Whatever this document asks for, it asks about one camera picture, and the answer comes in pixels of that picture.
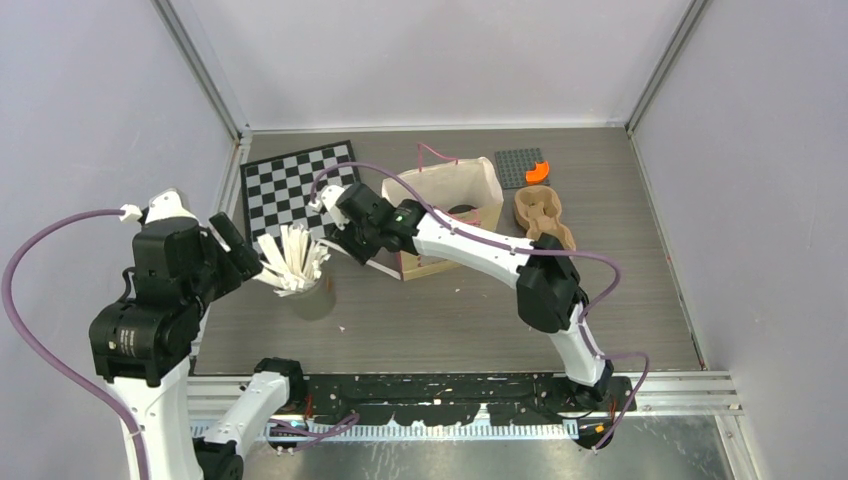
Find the white paper straw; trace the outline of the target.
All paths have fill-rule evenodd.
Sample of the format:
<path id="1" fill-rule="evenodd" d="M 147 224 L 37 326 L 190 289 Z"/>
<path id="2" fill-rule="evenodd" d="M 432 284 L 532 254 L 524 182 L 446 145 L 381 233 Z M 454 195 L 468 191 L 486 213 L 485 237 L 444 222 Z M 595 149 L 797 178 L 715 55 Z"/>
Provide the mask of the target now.
<path id="1" fill-rule="evenodd" d="M 343 255 L 346 255 L 346 256 L 352 258 L 352 255 L 350 253 L 348 253 L 347 251 L 345 251 L 340 245 L 333 243 L 333 242 L 331 242 L 327 239 L 321 239 L 321 240 L 318 241 L 318 243 L 326 246 L 329 249 L 335 250 L 336 252 L 339 252 Z M 371 267 L 373 269 L 376 269 L 377 271 L 380 271 L 380 272 L 382 272 L 382 273 L 384 273 L 384 274 L 386 274 L 386 275 L 388 275 L 388 276 L 390 276 L 394 279 L 397 279 L 397 280 L 402 279 L 400 272 L 393 270 L 393 269 L 389 268 L 388 266 L 382 265 L 382 264 L 380 264 L 380 263 L 378 263 L 374 260 L 367 260 L 364 263 L 364 266 L 368 266 L 368 267 Z"/>

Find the black paper coffee cup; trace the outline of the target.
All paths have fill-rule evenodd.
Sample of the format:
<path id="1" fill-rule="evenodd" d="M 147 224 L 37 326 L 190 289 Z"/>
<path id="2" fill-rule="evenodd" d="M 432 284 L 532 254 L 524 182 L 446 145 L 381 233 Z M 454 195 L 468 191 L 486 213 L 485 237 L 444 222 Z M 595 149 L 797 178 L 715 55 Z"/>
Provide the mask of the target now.
<path id="1" fill-rule="evenodd" d="M 454 207 L 451 207 L 448 210 L 448 213 L 452 216 L 457 216 L 457 215 L 464 215 L 464 214 L 467 214 L 469 212 L 473 212 L 474 210 L 475 210 L 475 207 L 472 206 L 472 205 L 461 204 L 461 205 L 456 205 Z"/>

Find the paper cakes gift bag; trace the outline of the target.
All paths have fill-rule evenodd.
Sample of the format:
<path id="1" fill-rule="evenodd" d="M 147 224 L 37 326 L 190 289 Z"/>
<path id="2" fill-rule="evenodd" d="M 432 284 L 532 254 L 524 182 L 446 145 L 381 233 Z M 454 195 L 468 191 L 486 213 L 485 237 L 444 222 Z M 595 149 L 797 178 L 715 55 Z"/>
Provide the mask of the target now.
<path id="1" fill-rule="evenodd" d="M 429 150 L 446 163 L 425 166 L 423 151 Z M 452 218 L 491 232 L 497 228 L 504 203 L 503 191 L 493 163 L 486 157 L 457 159 L 447 157 L 429 146 L 418 143 L 418 166 L 398 174 L 422 198 L 439 210 L 449 212 L 457 207 L 471 207 L 469 211 L 449 213 Z M 412 195 L 393 178 L 385 178 L 381 196 L 393 205 Z M 435 257 L 396 254 L 400 277 L 403 281 L 440 273 L 458 264 Z"/>

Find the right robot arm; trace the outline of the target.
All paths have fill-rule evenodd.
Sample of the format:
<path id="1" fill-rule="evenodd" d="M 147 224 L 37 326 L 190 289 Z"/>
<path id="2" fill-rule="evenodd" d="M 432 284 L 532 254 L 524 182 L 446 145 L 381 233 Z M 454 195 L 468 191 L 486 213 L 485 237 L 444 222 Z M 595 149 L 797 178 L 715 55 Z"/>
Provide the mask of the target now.
<path id="1" fill-rule="evenodd" d="M 574 403 L 591 411 L 610 398 L 614 367 L 586 325 L 590 300 L 556 237 L 499 235 L 416 199 L 393 205 L 363 183 L 330 185 L 318 198 L 335 224 L 331 241 L 361 264 L 382 249 L 406 252 L 469 267 L 513 289 L 519 318 L 547 334 L 561 357 Z"/>

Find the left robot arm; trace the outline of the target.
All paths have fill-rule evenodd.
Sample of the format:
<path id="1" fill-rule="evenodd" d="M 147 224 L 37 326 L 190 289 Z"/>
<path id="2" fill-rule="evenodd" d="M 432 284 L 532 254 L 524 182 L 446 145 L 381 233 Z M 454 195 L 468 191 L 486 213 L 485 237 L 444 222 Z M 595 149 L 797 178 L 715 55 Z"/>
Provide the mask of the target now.
<path id="1" fill-rule="evenodd" d="M 246 390 L 201 437 L 190 431 L 192 343 L 209 305 L 261 270 L 258 254 L 223 212 L 203 227 L 191 216 L 150 219 L 132 241 L 135 292 L 89 328 L 97 375 L 122 409 L 127 456 L 138 479 L 240 479 L 253 442 L 279 410 L 307 398 L 299 362 L 264 358 Z"/>

